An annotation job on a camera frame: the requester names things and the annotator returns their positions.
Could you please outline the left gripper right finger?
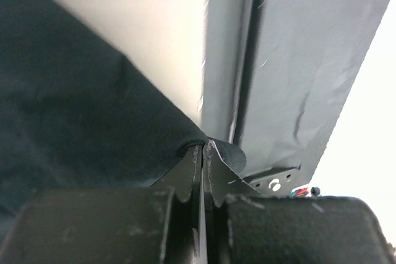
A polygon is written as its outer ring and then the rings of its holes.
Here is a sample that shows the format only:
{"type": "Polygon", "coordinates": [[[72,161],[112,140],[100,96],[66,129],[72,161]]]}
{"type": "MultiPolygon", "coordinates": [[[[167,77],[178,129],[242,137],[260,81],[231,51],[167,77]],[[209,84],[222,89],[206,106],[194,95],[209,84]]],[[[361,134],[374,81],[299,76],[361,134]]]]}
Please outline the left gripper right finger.
{"type": "Polygon", "coordinates": [[[393,263],[379,222],[351,197],[262,195],[204,150],[203,186],[209,263],[393,263]]]}

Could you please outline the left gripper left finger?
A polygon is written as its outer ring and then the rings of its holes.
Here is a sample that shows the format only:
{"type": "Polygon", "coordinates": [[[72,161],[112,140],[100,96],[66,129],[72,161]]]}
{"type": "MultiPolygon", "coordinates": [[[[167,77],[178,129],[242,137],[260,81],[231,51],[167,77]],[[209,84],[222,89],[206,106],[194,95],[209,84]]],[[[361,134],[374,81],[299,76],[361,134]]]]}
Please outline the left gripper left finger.
{"type": "Polygon", "coordinates": [[[45,192],[22,207],[2,263],[195,263],[202,148],[150,187],[45,192]]]}

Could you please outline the black t shirt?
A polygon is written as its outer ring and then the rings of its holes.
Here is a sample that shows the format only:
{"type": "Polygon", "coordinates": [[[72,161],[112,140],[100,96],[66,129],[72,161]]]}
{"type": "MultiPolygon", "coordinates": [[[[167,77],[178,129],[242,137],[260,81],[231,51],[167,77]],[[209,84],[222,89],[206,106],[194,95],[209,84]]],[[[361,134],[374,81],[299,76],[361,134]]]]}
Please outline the black t shirt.
{"type": "Polygon", "coordinates": [[[206,136],[53,0],[1,0],[1,211],[38,192],[149,186],[206,136]]]}

